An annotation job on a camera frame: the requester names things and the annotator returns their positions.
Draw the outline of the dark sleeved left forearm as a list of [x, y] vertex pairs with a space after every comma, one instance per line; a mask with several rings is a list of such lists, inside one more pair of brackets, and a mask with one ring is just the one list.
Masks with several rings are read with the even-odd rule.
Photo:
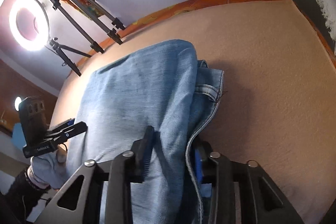
[[11, 184], [9, 191], [5, 194], [5, 200], [12, 212], [24, 219], [37, 206], [42, 195], [47, 193], [51, 188], [49, 184], [42, 184], [41, 187], [34, 184], [29, 178], [29, 174], [30, 168], [22, 170]]

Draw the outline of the left hand in blue glove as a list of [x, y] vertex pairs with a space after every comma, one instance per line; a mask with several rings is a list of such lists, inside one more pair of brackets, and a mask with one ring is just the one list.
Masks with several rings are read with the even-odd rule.
[[54, 152], [33, 156], [27, 170], [28, 178], [35, 186], [46, 189], [60, 189], [68, 180], [66, 170], [67, 151], [58, 148]]

